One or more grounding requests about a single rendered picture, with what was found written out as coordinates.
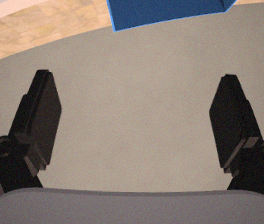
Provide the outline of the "dark blue open bin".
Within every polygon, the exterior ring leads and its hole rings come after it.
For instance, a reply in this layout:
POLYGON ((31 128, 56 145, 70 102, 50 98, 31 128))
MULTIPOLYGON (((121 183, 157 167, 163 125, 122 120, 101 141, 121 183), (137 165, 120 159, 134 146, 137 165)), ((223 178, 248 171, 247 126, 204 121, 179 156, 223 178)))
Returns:
POLYGON ((236 1, 106 0, 113 32, 170 20, 224 13, 236 1))

